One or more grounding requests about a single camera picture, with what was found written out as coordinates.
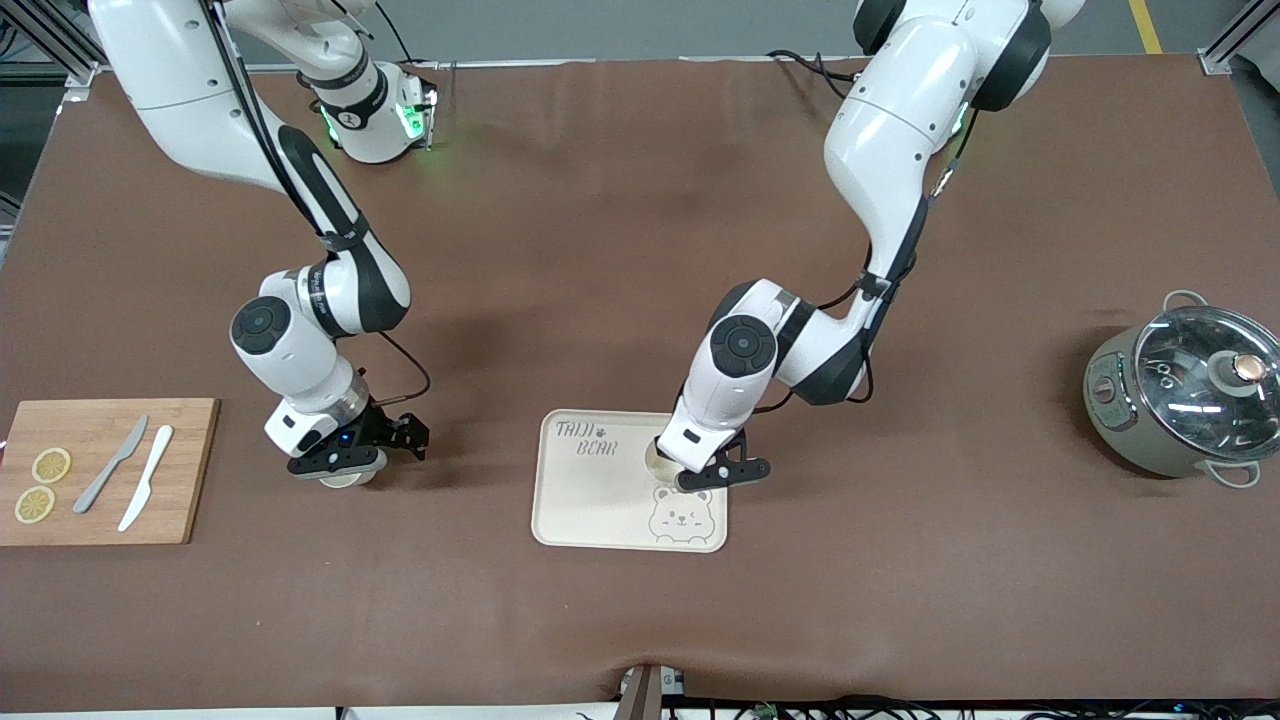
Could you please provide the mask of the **grey pot with glass lid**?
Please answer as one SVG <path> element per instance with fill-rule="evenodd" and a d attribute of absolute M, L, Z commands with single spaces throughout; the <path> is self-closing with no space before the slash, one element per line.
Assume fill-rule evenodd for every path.
<path fill-rule="evenodd" d="M 1201 293 L 1175 290 L 1165 295 L 1160 314 L 1183 305 L 1213 306 Z M 1137 382 L 1135 346 L 1140 329 L 1155 318 L 1114 336 L 1092 354 L 1082 382 L 1092 425 L 1110 448 L 1146 471 L 1175 479 L 1204 475 L 1229 489 L 1257 486 L 1260 464 L 1268 457 L 1238 462 L 1206 456 L 1162 428 L 1146 406 Z"/>

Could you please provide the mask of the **cream bear print tray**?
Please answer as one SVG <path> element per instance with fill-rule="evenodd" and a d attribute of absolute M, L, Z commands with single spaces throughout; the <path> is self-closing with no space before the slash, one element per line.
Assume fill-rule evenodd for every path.
<path fill-rule="evenodd" d="M 541 421 L 531 530 L 547 546 L 712 553 L 728 538 L 726 491 L 650 477 L 666 413 L 557 409 Z"/>

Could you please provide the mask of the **bamboo cutting board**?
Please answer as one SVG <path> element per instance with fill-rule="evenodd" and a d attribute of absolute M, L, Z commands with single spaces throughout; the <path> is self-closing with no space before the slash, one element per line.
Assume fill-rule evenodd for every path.
<path fill-rule="evenodd" d="M 216 398 L 78 398 L 26 400 L 1 437 L 0 547 L 182 544 L 188 541 L 204 474 L 212 447 L 220 402 Z M 72 507 L 105 468 L 141 415 L 148 425 L 134 451 L 111 475 L 86 514 Z M 116 527 L 145 469 L 163 425 L 174 427 L 172 442 L 152 479 L 154 492 L 134 524 Z M 42 521 L 20 524 L 14 505 L 35 482 L 31 464 L 46 448 L 70 452 L 72 470 L 51 487 L 58 501 Z"/>

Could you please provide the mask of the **aluminium frame post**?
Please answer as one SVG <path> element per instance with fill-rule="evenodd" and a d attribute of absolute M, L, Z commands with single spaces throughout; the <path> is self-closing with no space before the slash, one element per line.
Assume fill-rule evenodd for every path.
<path fill-rule="evenodd" d="M 84 83 L 104 63 L 87 0 L 0 0 L 0 87 Z"/>
<path fill-rule="evenodd" d="M 1233 58 L 1270 20 L 1280 15 L 1280 0 L 1245 0 L 1245 5 L 1220 29 L 1197 59 L 1206 76 L 1230 76 Z"/>

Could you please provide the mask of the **glass pot lid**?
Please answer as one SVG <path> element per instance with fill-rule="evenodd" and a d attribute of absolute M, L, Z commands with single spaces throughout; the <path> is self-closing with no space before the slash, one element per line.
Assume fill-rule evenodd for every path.
<path fill-rule="evenodd" d="M 1171 307 L 1135 342 L 1146 406 L 1175 438 L 1226 461 L 1280 452 L 1280 337 L 1240 313 Z"/>

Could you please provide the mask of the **white plastic knife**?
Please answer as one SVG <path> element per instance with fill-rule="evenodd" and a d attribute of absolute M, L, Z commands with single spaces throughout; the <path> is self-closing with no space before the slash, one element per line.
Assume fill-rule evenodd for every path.
<path fill-rule="evenodd" d="M 122 516 L 116 527 L 118 532 L 120 533 L 127 532 L 138 519 L 141 512 L 145 510 L 154 492 L 152 488 L 154 475 L 160 465 L 160 461 L 163 460 L 164 454 L 166 452 L 172 442 L 174 432 L 175 432 L 174 427 L 172 425 L 163 425 L 157 429 L 157 433 L 150 447 L 148 456 L 143 466 L 143 471 L 134 488 L 134 493 L 129 501 L 128 507 L 125 509 L 124 515 Z"/>

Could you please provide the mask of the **table edge clamp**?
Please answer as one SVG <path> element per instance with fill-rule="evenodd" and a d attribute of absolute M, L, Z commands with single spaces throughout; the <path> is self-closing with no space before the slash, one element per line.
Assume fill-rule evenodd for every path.
<path fill-rule="evenodd" d="M 685 698 L 682 670 L 655 664 L 637 665 L 623 675 L 613 720 L 682 720 L 677 705 Z"/>

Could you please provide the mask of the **grey plastic knife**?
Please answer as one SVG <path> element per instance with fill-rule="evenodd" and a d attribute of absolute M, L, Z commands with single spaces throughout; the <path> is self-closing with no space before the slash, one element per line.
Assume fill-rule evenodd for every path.
<path fill-rule="evenodd" d="M 92 509 L 115 470 L 138 448 L 147 425 L 148 415 L 141 415 L 131 433 L 122 442 L 118 451 L 111 456 L 105 468 L 95 477 L 93 482 L 77 498 L 72 507 L 74 514 L 86 514 Z"/>

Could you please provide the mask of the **brown table cover mat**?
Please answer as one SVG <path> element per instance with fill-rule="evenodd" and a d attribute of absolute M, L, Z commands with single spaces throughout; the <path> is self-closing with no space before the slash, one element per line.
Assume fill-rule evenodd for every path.
<path fill-rule="evenodd" d="M 332 156 L 433 378 L 428 459 L 351 489 L 288 475 L 228 337 L 320 259 L 294 208 L 170 161 L 111 77 L 55 119 L 0 270 L 0 432 L 27 398 L 221 411 L 188 544 L 0 548 L 0 712 L 584 702 L 644 662 L 756 701 L 1280 697 L 1276 468 L 1138 475 L 1080 397 L 1171 290 L 1280 332 L 1280 201 L 1229 78 L 1056 56 L 979 118 L 873 400 L 755 418 L 773 471 L 730 492 L 714 553 L 538 543 L 541 419 L 669 411 L 737 283 L 849 287 L 836 97 L 768 61 L 444 86 L 431 151 Z"/>

